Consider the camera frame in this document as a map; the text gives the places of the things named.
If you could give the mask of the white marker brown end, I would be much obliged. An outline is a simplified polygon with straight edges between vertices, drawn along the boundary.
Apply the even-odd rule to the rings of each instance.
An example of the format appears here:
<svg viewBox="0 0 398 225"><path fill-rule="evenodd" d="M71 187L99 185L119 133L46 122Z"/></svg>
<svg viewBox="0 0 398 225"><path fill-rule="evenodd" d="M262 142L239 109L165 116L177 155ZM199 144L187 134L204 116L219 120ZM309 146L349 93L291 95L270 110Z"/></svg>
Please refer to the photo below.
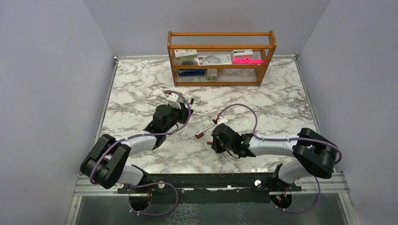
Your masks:
<svg viewBox="0 0 398 225"><path fill-rule="evenodd" d="M206 131L210 130L210 129L213 128L214 126L216 126L216 124L213 124L213 125L211 125L211 126L205 128L205 129L203 129L202 131L197 132L196 134L199 134L199 133L202 133L202 132L205 134Z"/></svg>

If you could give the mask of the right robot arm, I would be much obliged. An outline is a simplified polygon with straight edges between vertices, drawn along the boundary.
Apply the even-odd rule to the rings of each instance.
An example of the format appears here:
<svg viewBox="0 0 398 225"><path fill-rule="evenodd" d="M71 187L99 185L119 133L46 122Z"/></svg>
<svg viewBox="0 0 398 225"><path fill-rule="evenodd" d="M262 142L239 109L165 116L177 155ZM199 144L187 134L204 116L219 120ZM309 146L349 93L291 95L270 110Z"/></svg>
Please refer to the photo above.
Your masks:
<svg viewBox="0 0 398 225"><path fill-rule="evenodd" d="M255 136L235 132L225 124L212 131L212 149L216 153L228 152L238 158L278 155L292 157L288 163L275 168L269 185L282 191L303 177L329 179L335 164L342 159L338 147L310 128L285 137Z"/></svg>

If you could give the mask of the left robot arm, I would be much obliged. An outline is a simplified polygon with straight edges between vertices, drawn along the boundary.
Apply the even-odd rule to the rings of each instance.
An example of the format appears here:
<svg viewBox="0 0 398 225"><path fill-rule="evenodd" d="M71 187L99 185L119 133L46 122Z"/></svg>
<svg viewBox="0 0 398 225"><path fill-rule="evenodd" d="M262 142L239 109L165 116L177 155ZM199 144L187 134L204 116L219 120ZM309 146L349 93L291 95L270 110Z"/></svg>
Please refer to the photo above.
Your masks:
<svg viewBox="0 0 398 225"><path fill-rule="evenodd" d="M129 184L135 192L143 192L148 182L145 171L126 165L128 157L160 147L166 136L173 133L172 128L178 123L186 126L192 114L193 110L186 106L180 109L157 106L143 132L120 140L109 134L102 135L81 163L80 172L89 177L91 183L105 189L120 183Z"/></svg>

